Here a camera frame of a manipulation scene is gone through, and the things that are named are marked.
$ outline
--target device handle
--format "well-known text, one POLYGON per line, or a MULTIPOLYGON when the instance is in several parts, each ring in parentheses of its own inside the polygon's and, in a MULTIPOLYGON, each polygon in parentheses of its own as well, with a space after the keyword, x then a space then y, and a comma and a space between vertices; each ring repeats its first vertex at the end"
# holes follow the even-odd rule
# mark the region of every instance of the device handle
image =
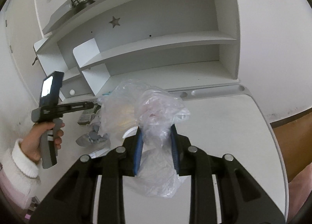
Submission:
POLYGON ((40 137, 40 154, 42 158, 42 167, 44 169, 51 168, 57 164, 57 148, 54 140, 58 137, 57 132, 60 130, 63 120, 60 118, 53 119, 55 126, 53 130, 46 131, 40 137))

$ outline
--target hand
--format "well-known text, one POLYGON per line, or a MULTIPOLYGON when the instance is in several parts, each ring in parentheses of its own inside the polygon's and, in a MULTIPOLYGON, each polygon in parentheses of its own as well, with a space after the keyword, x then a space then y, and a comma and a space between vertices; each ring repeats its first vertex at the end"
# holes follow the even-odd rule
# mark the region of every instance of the hand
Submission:
MULTIPOLYGON (((40 137, 43 133, 47 130, 51 130, 54 128, 55 123, 52 122, 43 122, 39 124, 35 124, 32 129, 30 130, 29 134, 23 139, 20 144, 21 151, 34 163, 37 163, 41 156, 40 156, 40 137)), ((54 140, 54 143, 57 149, 61 148, 62 139, 61 137, 64 135, 62 130, 57 132, 58 138, 54 140)))

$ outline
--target silver screw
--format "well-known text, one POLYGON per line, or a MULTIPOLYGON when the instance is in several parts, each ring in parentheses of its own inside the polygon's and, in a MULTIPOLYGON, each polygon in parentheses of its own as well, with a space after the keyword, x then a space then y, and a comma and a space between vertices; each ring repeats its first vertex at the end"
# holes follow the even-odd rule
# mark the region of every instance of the silver screw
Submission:
POLYGON ((194 147, 194 146, 188 147, 188 151, 191 152, 191 153, 196 153, 197 150, 198 150, 197 147, 194 147))
POLYGON ((86 163, 86 162, 88 162, 89 160, 90 160, 90 156, 89 156, 89 155, 84 154, 84 155, 82 155, 82 156, 80 157, 80 161, 81 161, 82 163, 86 163))
POLYGON ((234 160, 234 156, 231 155, 230 153, 227 153, 227 154, 224 156, 224 158, 225 158, 227 161, 229 161, 229 162, 231 162, 231 161, 234 160))
POLYGON ((126 152, 126 149, 124 147, 117 147, 116 152, 117 153, 124 153, 124 152, 126 152))

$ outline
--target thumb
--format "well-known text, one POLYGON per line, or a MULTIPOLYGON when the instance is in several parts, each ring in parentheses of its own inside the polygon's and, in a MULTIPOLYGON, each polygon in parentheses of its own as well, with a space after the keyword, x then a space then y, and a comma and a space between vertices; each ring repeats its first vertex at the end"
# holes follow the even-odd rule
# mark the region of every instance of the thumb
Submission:
POLYGON ((33 138, 40 138, 41 135, 46 132, 47 130, 51 130, 55 126, 53 122, 43 122, 39 124, 35 124, 32 128, 32 137, 33 138))

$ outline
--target star-shaped cutout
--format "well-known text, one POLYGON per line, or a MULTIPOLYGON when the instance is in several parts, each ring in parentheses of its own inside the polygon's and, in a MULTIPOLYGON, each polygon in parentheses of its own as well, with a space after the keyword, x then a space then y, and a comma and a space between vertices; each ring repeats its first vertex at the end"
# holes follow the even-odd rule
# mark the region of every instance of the star-shaped cutout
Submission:
POLYGON ((115 26, 120 26, 119 20, 120 20, 120 18, 116 19, 116 18, 113 16, 113 20, 110 21, 109 23, 113 25, 113 28, 115 28, 115 26))

